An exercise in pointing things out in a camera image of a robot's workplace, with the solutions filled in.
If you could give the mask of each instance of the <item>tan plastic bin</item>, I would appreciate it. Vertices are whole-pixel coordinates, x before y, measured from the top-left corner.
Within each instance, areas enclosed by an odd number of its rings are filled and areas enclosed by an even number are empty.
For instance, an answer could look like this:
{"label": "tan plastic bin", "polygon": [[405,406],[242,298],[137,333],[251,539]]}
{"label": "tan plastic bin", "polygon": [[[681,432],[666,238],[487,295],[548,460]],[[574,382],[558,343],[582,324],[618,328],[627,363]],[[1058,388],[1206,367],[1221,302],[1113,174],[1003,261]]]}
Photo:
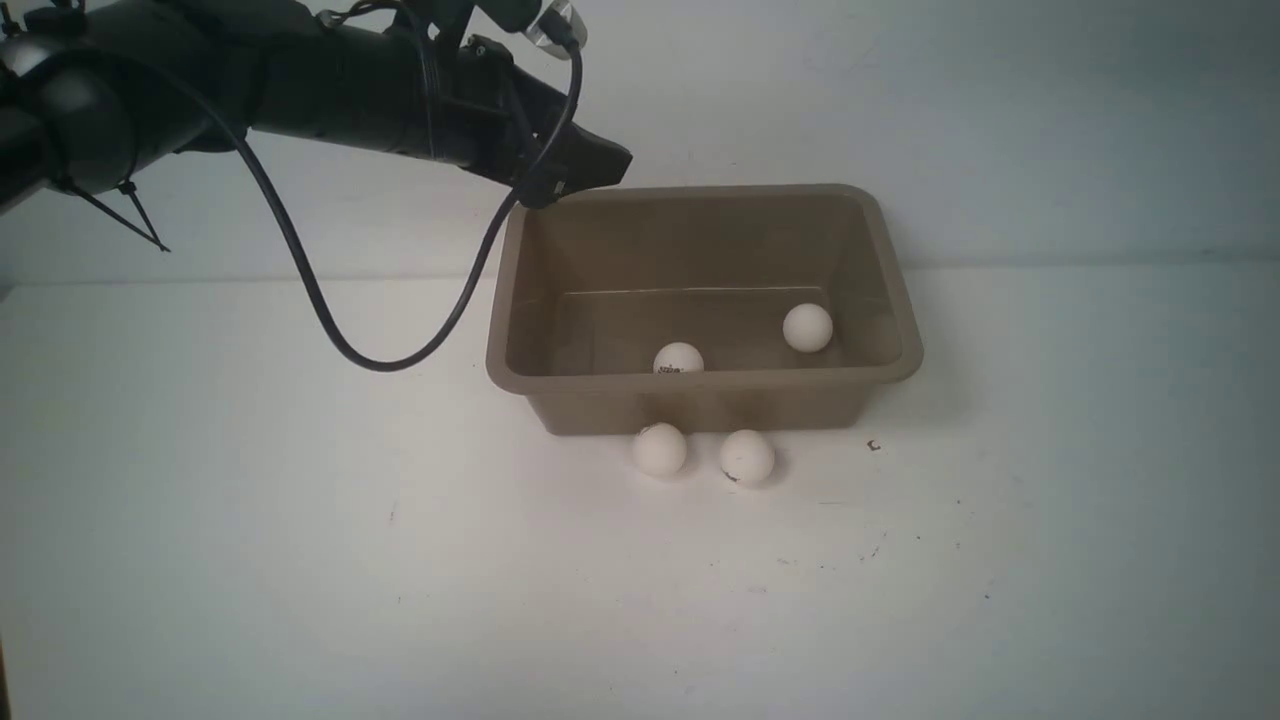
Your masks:
{"label": "tan plastic bin", "polygon": [[[782,320],[817,302],[820,352]],[[653,374],[669,342],[707,372]],[[879,205],[847,186],[611,190],[507,229],[489,328],[489,377],[556,434],[838,428],[923,347]]]}

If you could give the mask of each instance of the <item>white table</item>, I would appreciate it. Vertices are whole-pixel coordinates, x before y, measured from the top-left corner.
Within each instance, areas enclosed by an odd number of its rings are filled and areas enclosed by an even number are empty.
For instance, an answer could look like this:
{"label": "white table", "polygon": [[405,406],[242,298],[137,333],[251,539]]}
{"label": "white table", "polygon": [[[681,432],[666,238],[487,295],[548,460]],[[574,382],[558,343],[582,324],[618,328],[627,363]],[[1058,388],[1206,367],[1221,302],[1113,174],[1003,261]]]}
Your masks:
{"label": "white table", "polygon": [[[293,283],[18,288],[15,716],[1276,717],[1280,265],[909,283],[923,370],[765,492],[545,434],[492,284],[393,377]],[[384,356],[456,288],[330,284]]]}

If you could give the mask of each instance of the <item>white wall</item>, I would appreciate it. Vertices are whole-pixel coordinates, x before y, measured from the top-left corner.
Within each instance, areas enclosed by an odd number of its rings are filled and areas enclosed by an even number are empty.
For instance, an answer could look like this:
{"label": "white wall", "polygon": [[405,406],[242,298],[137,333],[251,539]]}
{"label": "white wall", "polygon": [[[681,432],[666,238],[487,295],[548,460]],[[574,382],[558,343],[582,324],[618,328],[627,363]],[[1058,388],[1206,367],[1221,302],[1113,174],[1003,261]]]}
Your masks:
{"label": "white wall", "polygon": [[[580,5],[580,122],[635,152],[626,184],[859,184],[913,264],[1280,256],[1267,0]],[[564,65],[509,45],[564,82]],[[456,273],[502,195],[452,168],[252,140],[329,277]],[[173,255],[41,193],[0,219],[0,278],[293,275],[233,156],[138,179]]]}

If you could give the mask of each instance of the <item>black robotic arm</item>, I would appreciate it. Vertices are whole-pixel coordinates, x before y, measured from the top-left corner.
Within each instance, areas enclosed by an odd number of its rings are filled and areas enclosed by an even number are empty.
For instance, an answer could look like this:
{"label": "black robotic arm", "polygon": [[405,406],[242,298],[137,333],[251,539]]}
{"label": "black robotic arm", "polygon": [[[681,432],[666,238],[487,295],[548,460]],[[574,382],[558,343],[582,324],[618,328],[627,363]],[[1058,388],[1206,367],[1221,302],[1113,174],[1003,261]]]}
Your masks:
{"label": "black robotic arm", "polygon": [[[572,63],[559,94],[521,72],[502,45],[462,45],[475,5],[504,29]],[[582,82],[585,28],[566,0],[357,0],[312,17],[294,0],[119,0],[86,13],[83,0],[8,10],[0,42],[0,211],[41,187],[79,195],[122,188],[178,151],[237,151],[271,208],[321,327],[352,363],[410,368],[461,319],[515,204],[614,184],[626,149],[572,123]],[[394,9],[383,33],[349,17]],[[435,26],[436,35],[429,35]],[[480,242],[453,311],[417,352],[390,361],[355,350],[338,329],[297,231],[246,128],[454,164],[512,187]],[[156,245],[159,238],[136,225]]]}

